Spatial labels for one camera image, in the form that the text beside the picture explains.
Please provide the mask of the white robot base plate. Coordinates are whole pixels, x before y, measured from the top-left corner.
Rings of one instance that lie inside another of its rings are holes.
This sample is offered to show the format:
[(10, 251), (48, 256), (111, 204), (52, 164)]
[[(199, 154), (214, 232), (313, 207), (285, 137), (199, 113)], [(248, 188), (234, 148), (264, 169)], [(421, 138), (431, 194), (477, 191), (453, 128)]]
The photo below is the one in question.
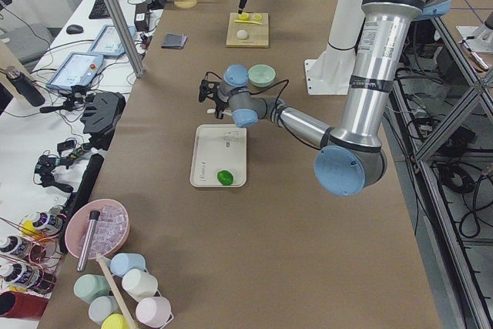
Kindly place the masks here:
[(354, 67), (354, 58), (306, 59), (304, 61), (307, 92), (312, 96), (345, 96)]

